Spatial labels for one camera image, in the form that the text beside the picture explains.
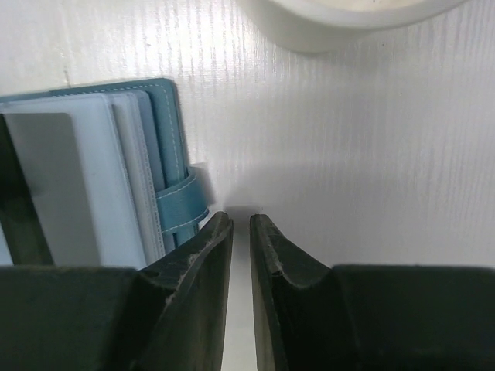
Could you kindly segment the blue leather card holder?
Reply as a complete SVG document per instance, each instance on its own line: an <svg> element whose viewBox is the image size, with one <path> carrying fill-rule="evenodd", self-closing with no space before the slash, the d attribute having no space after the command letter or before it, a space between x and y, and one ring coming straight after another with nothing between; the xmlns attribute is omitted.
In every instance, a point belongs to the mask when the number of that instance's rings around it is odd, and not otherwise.
<svg viewBox="0 0 495 371"><path fill-rule="evenodd" d="M185 160L176 87L158 78L1 99L6 114L69 114L101 264L143 268L197 234L208 214Z"/></svg>

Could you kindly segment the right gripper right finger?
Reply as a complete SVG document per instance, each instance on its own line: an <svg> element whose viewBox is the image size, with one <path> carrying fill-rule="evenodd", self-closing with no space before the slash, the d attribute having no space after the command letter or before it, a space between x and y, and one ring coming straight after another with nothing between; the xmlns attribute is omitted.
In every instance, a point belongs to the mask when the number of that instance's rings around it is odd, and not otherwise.
<svg viewBox="0 0 495 371"><path fill-rule="evenodd" d="M492 370L494 271L327 267L250 220L259 370Z"/></svg>

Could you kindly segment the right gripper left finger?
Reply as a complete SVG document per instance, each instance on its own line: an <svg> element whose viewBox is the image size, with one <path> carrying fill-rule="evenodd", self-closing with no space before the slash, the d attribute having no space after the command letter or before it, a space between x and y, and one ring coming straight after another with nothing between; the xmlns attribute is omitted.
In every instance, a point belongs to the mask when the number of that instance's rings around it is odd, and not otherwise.
<svg viewBox="0 0 495 371"><path fill-rule="evenodd" d="M219 370L233 222L214 214L137 271L4 267L3 370Z"/></svg>

